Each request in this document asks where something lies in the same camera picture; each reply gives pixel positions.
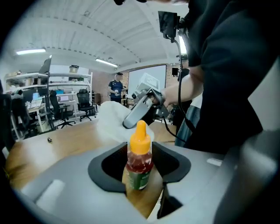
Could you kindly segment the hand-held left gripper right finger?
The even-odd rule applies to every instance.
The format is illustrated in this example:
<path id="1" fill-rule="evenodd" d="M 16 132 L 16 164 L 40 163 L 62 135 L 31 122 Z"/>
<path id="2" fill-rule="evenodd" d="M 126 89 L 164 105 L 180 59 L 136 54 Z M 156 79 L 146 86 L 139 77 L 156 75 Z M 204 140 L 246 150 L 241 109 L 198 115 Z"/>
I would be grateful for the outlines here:
<path id="1" fill-rule="evenodd" d="M 152 224 L 213 224 L 222 193 L 217 175 L 224 155 L 158 142 L 152 143 L 152 155 L 163 181 Z"/>

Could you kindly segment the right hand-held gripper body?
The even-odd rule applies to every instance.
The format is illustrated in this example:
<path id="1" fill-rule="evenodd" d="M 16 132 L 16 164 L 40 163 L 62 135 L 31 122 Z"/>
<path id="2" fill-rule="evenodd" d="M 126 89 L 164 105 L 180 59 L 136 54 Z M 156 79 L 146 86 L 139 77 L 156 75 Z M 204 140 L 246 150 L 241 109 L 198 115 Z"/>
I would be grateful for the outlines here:
<path id="1" fill-rule="evenodd" d="M 134 105 L 142 98 L 151 99 L 151 108 L 145 115 L 151 119 L 167 118 L 169 115 L 167 108 L 164 106 L 165 99 L 158 86 L 159 81 L 145 73 L 141 77 L 136 90 L 131 94 L 134 99 Z"/>

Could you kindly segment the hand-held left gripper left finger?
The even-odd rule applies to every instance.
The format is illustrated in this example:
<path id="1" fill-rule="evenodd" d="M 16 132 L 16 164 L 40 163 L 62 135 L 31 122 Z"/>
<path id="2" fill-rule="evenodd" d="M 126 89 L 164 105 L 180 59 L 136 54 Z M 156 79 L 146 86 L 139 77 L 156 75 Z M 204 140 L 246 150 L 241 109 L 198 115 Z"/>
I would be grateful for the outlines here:
<path id="1" fill-rule="evenodd" d="M 127 143 L 65 157 L 21 189 L 43 224 L 147 224 L 122 183 Z"/>

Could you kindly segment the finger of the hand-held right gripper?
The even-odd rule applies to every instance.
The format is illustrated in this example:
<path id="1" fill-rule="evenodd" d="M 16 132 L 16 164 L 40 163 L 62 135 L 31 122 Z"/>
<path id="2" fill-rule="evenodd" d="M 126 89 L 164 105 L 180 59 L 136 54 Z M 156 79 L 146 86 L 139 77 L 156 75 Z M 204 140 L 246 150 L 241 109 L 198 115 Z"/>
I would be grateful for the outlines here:
<path id="1" fill-rule="evenodd" d="M 131 112 L 123 121 L 123 126 L 126 129 L 133 128 L 139 120 L 141 120 L 151 108 L 151 99 L 142 98 L 132 108 Z"/>

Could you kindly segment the white cloth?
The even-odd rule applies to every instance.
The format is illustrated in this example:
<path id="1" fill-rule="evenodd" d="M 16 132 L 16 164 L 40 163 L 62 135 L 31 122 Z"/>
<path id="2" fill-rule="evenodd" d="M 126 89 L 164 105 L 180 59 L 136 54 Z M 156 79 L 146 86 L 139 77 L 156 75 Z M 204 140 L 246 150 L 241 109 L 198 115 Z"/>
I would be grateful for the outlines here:
<path id="1" fill-rule="evenodd" d="M 114 101 L 103 102 L 97 115 L 98 136 L 102 140 L 114 140 L 116 142 L 130 142 L 130 137 L 136 131 L 136 127 L 126 129 L 123 121 L 130 113 L 130 110 L 120 103 Z"/>

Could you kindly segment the orange-capped brown bottle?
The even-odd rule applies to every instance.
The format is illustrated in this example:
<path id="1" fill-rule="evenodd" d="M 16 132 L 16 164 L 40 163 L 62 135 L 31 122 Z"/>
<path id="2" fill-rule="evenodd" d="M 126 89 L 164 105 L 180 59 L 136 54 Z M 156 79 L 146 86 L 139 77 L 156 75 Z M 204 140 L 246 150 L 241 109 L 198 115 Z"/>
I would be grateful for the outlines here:
<path id="1" fill-rule="evenodd" d="M 126 171 L 132 189 L 142 190 L 147 186 L 153 165 L 151 137 L 146 132 L 146 123 L 140 120 L 130 137 L 127 153 Z"/>

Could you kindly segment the person's right forearm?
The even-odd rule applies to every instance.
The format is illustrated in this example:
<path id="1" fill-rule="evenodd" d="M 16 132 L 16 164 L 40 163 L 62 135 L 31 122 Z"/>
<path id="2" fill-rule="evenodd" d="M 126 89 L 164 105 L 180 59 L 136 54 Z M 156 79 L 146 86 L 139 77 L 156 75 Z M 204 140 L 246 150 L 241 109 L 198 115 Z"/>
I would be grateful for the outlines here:
<path id="1" fill-rule="evenodd" d="M 179 92 L 181 101 L 189 101 L 199 96 L 203 92 L 204 71 L 201 66 L 189 68 L 189 75 L 185 76 L 181 82 L 181 90 L 179 91 L 179 83 L 173 84 L 161 91 L 165 102 L 165 107 L 171 104 L 177 104 L 179 101 Z"/>

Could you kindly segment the whiteboard on rolling stand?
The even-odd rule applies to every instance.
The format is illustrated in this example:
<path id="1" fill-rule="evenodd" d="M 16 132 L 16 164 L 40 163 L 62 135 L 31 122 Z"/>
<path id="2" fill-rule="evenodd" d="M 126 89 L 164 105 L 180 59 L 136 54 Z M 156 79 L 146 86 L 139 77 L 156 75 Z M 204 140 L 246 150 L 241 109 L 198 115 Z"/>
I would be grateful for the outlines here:
<path id="1" fill-rule="evenodd" d="M 166 83 L 166 65 L 152 66 L 148 68 L 138 69 L 129 72 L 128 78 L 128 95 L 131 97 L 131 94 L 136 90 L 137 85 L 144 74 L 149 74 L 153 78 L 159 81 L 159 90 L 165 88 Z"/>

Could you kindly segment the ceiling tube light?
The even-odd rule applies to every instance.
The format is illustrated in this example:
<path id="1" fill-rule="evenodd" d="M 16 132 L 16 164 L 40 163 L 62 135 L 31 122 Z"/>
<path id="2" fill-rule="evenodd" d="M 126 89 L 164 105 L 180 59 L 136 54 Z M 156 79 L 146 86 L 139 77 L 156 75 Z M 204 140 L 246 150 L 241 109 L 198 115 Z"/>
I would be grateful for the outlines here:
<path id="1" fill-rule="evenodd" d="M 26 54 L 33 54 L 33 53 L 45 53 L 45 49 L 27 49 L 27 50 L 20 50 L 16 51 L 17 55 L 26 55 Z"/>
<path id="2" fill-rule="evenodd" d="M 181 54 L 186 55 L 187 49 L 185 46 L 185 41 L 184 41 L 183 37 L 181 37 L 181 36 L 179 36 L 179 44 L 180 44 Z"/>
<path id="3" fill-rule="evenodd" d="M 114 68 L 117 68 L 117 67 L 118 67 L 116 64 L 113 64 L 113 63 L 110 63 L 110 62 L 101 60 L 101 59 L 99 59 L 99 58 L 97 58 L 95 61 L 96 61 L 96 62 L 99 62 L 99 63 L 102 63 L 102 64 L 106 64 L 106 65 L 112 66 L 112 67 L 114 67 Z"/>

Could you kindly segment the black mesh office chair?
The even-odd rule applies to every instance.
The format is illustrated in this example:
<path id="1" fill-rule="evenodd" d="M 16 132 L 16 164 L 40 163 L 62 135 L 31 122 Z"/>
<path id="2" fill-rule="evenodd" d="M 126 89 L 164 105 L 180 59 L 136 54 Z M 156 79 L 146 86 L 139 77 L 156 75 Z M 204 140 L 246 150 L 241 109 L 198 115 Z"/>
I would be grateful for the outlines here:
<path id="1" fill-rule="evenodd" d="M 85 112 L 85 115 L 80 116 L 80 122 L 84 118 L 88 118 L 91 121 L 90 116 L 94 116 L 96 118 L 95 107 L 89 101 L 89 93 L 86 89 L 80 89 L 77 93 L 78 98 L 78 110 Z"/>

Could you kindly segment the black chest-mounted box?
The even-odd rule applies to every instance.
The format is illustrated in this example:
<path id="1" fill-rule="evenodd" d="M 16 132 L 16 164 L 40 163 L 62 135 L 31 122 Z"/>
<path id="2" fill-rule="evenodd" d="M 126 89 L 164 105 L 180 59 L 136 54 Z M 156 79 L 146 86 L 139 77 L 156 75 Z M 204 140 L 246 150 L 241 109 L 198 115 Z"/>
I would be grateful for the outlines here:
<path id="1" fill-rule="evenodd" d="M 164 39 L 168 39 L 173 43 L 176 37 L 176 30 L 179 28 L 180 17 L 177 13 L 158 11 L 158 18 L 160 32 L 163 34 Z"/>

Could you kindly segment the white shelving unit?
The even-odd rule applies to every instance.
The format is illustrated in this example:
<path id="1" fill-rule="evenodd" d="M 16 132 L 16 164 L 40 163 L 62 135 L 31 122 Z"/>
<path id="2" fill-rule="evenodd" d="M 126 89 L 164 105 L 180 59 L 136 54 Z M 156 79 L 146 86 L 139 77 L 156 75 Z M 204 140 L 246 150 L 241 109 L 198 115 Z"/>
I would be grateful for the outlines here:
<path id="1" fill-rule="evenodd" d="M 4 91 L 11 93 L 14 90 L 41 90 L 46 88 L 47 76 L 44 74 L 25 73 L 4 78 Z M 80 73 L 50 73 L 49 90 L 57 92 L 58 102 L 66 103 L 73 108 L 74 116 L 81 113 L 78 110 L 77 93 L 80 89 L 86 89 L 89 93 L 92 91 L 92 74 Z"/>

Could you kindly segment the person's black shirt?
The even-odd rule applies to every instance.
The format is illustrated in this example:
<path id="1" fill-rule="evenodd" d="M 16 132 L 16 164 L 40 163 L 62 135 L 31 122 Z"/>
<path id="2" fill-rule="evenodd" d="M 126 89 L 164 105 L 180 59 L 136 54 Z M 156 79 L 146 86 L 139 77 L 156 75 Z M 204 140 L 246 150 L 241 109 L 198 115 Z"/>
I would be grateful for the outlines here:
<path id="1" fill-rule="evenodd" d="M 204 80 L 185 147 L 225 154 L 263 129 L 248 97 L 280 53 L 280 0 L 190 0 L 186 19 L 189 65 Z"/>

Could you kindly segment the large black office chair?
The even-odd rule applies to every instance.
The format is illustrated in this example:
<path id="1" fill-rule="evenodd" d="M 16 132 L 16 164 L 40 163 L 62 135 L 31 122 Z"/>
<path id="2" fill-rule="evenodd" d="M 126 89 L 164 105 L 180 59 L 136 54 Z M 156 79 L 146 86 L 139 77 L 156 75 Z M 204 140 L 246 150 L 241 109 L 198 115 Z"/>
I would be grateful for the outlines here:
<path id="1" fill-rule="evenodd" d="M 15 140 L 11 131 L 11 97 L 8 94 L 0 94 L 0 150 L 4 147 L 11 151 Z"/>

